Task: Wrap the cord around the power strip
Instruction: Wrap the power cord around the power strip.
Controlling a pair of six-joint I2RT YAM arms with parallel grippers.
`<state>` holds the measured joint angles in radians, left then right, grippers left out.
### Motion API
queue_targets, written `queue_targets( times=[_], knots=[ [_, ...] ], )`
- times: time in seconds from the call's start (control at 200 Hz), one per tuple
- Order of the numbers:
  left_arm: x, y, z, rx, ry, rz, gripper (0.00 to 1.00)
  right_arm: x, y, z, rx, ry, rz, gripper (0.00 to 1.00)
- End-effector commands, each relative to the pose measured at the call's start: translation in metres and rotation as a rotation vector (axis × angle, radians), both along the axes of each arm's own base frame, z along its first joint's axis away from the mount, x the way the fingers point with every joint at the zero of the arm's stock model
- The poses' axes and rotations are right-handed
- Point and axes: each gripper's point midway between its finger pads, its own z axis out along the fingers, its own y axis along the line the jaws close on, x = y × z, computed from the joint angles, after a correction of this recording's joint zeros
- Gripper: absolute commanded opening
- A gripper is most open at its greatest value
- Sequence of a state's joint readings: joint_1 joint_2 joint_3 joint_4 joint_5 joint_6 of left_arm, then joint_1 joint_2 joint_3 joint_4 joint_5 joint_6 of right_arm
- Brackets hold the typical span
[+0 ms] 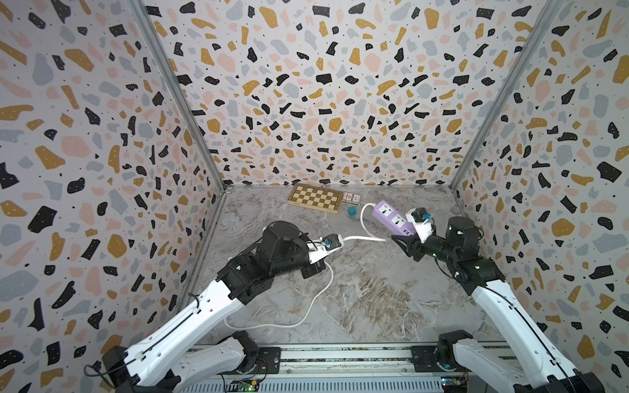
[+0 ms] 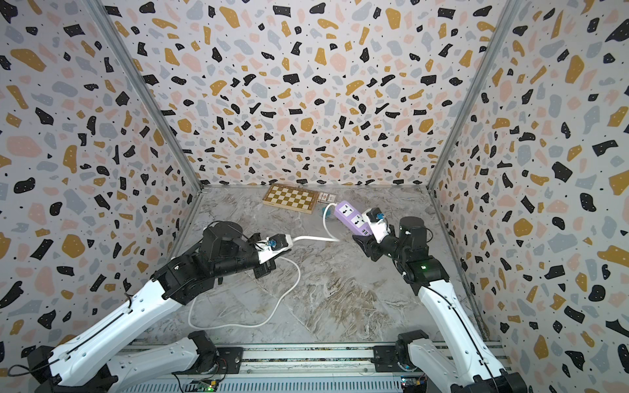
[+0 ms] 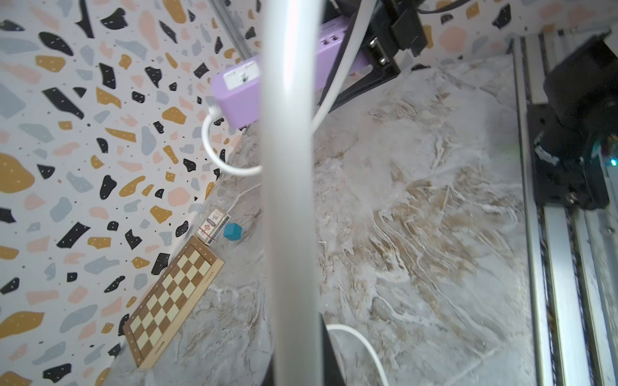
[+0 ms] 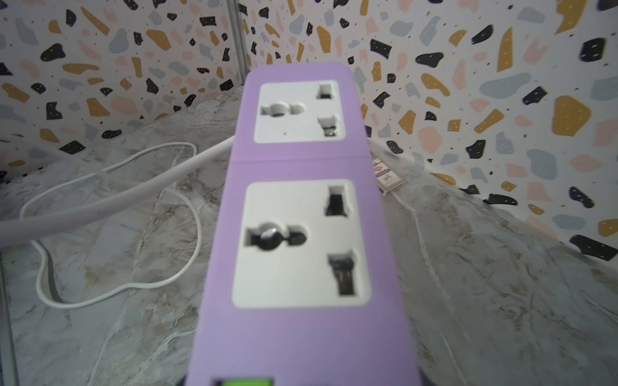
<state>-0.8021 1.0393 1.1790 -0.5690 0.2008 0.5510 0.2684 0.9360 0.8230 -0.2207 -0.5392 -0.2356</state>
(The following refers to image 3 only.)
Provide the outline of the purple power strip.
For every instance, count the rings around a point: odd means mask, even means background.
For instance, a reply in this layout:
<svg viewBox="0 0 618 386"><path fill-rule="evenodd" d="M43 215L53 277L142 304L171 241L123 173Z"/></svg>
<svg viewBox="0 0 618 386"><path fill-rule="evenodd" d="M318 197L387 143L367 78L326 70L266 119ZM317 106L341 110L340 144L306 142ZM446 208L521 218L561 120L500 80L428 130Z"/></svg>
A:
<svg viewBox="0 0 618 386"><path fill-rule="evenodd" d="M310 93L319 89L329 95L320 111L326 114L349 73L369 64L359 52L369 25L364 14L338 16L320 24L315 11L308 16L299 10L277 11L265 22L264 53L212 79L214 102L206 123L225 119L230 127L240 129L284 106L308 117Z"/></svg>

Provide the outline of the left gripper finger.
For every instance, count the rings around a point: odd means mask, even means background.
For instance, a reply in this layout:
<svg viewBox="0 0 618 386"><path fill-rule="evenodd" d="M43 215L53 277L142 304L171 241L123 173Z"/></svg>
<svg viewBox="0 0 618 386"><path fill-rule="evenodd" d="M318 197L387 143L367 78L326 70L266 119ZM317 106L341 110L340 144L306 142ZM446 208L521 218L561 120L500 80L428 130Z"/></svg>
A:
<svg viewBox="0 0 618 386"><path fill-rule="evenodd" d="M340 366L337 362L336 354L328 334L327 326L323 316L320 316L322 326L322 346L323 346L323 385L324 386L345 386Z"/></svg>

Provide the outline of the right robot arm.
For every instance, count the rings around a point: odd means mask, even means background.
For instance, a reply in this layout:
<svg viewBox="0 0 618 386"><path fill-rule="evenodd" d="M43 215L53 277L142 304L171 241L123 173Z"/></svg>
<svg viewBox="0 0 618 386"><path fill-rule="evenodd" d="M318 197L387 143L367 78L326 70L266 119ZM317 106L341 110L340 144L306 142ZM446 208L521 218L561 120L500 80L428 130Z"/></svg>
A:
<svg viewBox="0 0 618 386"><path fill-rule="evenodd" d="M342 36L320 40L318 74L324 93L335 88L336 75L369 67L370 74L336 95L337 109L357 96L396 78L399 51L419 56L429 46L421 15L430 14L419 1L379 1L370 7L369 21L360 29L358 48L350 42L359 27L359 1L327 3L324 23L334 22ZM542 90L547 101L529 105L534 199L539 205L561 204L586 210L606 207L608 190L595 160L595 148L617 133L617 55L607 45L610 32L592 35L547 72Z"/></svg>

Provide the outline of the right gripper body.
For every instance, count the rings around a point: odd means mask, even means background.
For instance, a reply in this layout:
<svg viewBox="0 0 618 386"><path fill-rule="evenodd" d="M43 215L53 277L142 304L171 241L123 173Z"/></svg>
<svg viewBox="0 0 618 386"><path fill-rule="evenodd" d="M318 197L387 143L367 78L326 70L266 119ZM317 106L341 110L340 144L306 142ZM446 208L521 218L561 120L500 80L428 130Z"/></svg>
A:
<svg viewBox="0 0 618 386"><path fill-rule="evenodd" d="M359 53L372 67L363 82L388 82L401 72L395 55L410 50L418 56L427 46L427 38L420 21L420 1L378 1Z"/></svg>

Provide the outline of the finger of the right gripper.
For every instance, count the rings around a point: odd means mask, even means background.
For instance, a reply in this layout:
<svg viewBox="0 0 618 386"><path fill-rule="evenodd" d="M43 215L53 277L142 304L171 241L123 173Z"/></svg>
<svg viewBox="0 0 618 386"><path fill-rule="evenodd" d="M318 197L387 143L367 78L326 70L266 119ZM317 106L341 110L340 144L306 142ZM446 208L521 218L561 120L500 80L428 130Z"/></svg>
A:
<svg viewBox="0 0 618 386"><path fill-rule="evenodd" d="M401 73L398 67L387 67L386 69L378 69L373 67L372 71L360 79L355 84L351 85L346 90L342 91L334 101L330 113L345 105L354 98L367 93L368 91L377 88L385 83L394 80Z"/></svg>

